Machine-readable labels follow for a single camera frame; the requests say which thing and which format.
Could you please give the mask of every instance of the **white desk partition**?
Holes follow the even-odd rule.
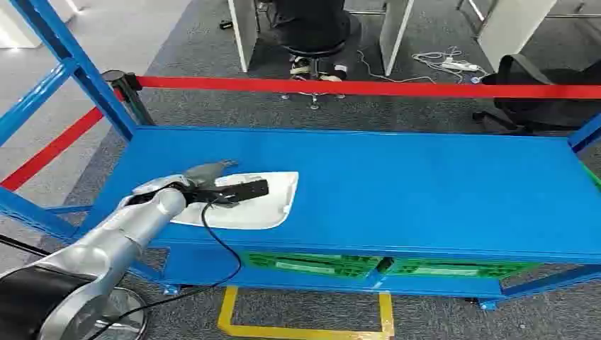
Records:
[[[230,15],[234,24],[236,48],[240,56],[240,67],[248,72],[248,65],[257,43],[257,18],[254,10],[254,0],[228,0]]]
[[[488,14],[478,43],[495,71],[504,55],[519,53],[557,0],[500,0]]]
[[[403,33],[409,21],[414,0],[388,0],[386,17],[380,33],[380,49],[384,64],[384,72],[391,75],[394,62],[400,47]],[[243,72],[248,72],[254,45],[257,41],[257,19],[255,17],[254,0],[228,0],[230,14],[234,24],[236,46],[240,56]],[[379,14],[378,11],[357,12],[362,14]]]
[[[386,17],[380,32],[380,50],[386,76],[390,76],[393,71],[412,7],[413,0],[392,0],[386,7]]]

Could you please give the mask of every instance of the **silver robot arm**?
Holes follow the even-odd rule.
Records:
[[[173,188],[117,209],[77,242],[0,278],[3,339],[82,339],[131,263],[186,207]]]
[[[188,204],[235,206],[269,192],[265,180],[215,186],[233,164],[205,164],[142,184],[75,243],[0,275],[0,338],[82,339],[131,263]]]

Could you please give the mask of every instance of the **blue metal shelf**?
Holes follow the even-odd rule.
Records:
[[[574,154],[599,139],[601,115],[569,138],[143,128],[128,115],[48,0],[10,1],[59,67],[0,118],[0,143],[69,75],[114,128],[133,141],[78,234],[54,214],[89,207],[45,210],[0,188],[3,215],[70,242],[142,182],[197,164],[236,159],[236,172],[300,173],[292,212],[281,226],[217,231],[236,250],[588,265],[502,290],[497,280],[482,278],[382,277],[374,272],[365,280],[347,280],[247,267],[230,284],[479,297],[482,307],[491,309],[508,298],[601,278],[601,193]],[[170,250],[164,272],[139,262],[130,271],[171,291],[177,290],[173,285],[214,283],[235,267],[202,228],[171,224],[153,245]]]
[[[219,159],[299,172],[282,225],[216,230],[241,249],[601,264],[601,193],[560,137],[140,127],[80,231],[131,188]],[[171,224],[152,245],[175,244],[214,240]]]

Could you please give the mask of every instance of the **lower shelf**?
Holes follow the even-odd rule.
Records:
[[[221,251],[208,251],[206,261],[170,259],[160,283],[176,285],[211,285],[227,277],[236,263]],[[373,271],[364,279],[337,278],[325,275],[277,271],[244,266],[224,285],[247,288],[291,290],[329,290],[344,292],[390,292],[401,295],[443,295],[465,298],[501,298],[499,280],[443,276],[382,276]]]

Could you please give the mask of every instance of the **green plastic crate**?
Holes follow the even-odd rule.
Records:
[[[377,256],[297,253],[244,253],[242,258],[252,266],[343,278],[364,278],[382,260]]]
[[[538,265],[537,263],[519,262],[394,259],[387,257],[378,266],[378,271],[383,275],[471,276],[501,279]]]
[[[599,190],[601,190],[601,179],[599,179],[599,177],[597,177],[597,175],[595,175],[594,172],[592,172],[586,165],[584,165],[584,170],[586,170],[588,176],[590,176],[590,179],[592,179],[592,181],[595,183],[595,185],[597,186],[597,188],[599,188]]]

